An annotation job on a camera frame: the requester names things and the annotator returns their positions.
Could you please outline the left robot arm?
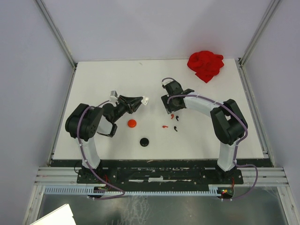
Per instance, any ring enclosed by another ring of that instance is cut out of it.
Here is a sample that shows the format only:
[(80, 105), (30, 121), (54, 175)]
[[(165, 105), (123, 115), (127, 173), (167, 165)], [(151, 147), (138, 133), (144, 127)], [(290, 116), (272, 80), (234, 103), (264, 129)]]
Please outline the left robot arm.
[(126, 113), (135, 113), (148, 100), (147, 97), (117, 95), (113, 91), (110, 100), (97, 106), (80, 103), (67, 118), (65, 130), (76, 139), (82, 166), (89, 169), (87, 176), (92, 182), (98, 183), (104, 177), (103, 170), (98, 168), (101, 159), (97, 153), (95, 134), (113, 137), (118, 128), (116, 121)]

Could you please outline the white round earbud case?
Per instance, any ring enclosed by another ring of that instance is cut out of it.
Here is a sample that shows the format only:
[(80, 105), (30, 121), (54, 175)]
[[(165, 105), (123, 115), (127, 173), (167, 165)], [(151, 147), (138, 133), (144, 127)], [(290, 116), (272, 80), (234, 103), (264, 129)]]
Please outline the white round earbud case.
[(141, 102), (142, 102), (144, 105), (147, 105), (148, 102), (149, 102), (149, 98), (144, 96)]

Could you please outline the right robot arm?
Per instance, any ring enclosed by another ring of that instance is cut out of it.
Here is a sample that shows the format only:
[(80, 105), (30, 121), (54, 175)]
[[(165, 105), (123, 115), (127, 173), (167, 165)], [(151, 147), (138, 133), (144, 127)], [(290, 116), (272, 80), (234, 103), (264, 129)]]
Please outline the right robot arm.
[(168, 114), (190, 109), (211, 118), (214, 133), (220, 141), (215, 178), (220, 183), (228, 182), (232, 178), (231, 170), (237, 167), (238, 145), (248, 136), (248, 124), (236, 101), (219, 102), (192, 89), (184, 90), (179, 82), (169, 77), (161, 83), (167, 92), (161, 100)]

